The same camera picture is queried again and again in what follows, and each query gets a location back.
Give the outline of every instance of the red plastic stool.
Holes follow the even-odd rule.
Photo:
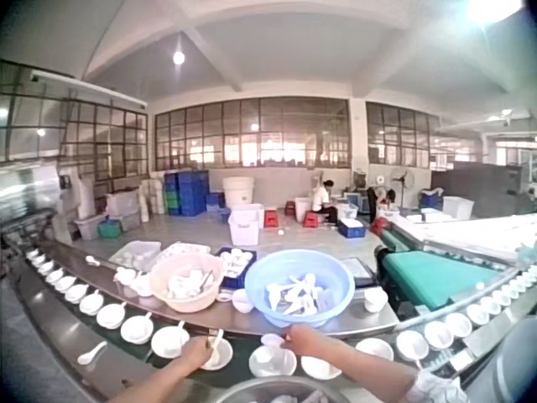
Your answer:
[[[285,215],[286,216],[294,216],[295,214],[296,214],[295,202],[294,201],[287,201],[285,203]]]
[[[277,228],[278,225],[278,214],[275,210],[267,210],[265,212],[265,219],[263,226],[265,228]]]
[[[319,227],[319,218],[317,214],[312,211],[309,211],[304,216],[304,222],[302,223],[304,228],[318,228]]]

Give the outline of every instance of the white shirt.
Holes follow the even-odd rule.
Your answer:
[[[311,203],[311,210],[318,212],[323,203],[330,203],[330,197],[328,196],[328,191],[324,186],[319,187],[313,195],[313,203]]]

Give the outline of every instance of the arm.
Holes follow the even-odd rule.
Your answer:
[[[305,325],[292,326],[283,347],[328,361],[385,403],[402,401],[418,374],[406,365],[362,353]]]
[[[184,347],[182,357],[152,374],[147,380],[125,390],[110,403],[161,403],[192,372],[211,357],[207,338],[193,338]]]

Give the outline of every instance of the white sleeve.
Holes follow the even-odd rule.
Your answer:
[[[469,403],[468,396],[453,381],[421,371],[405,396],[408,403]]]

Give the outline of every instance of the stacked crates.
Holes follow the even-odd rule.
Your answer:
[[[178,172],[164,176],[164,191],[170,216],[194,217],[206,210],[209,172]]]

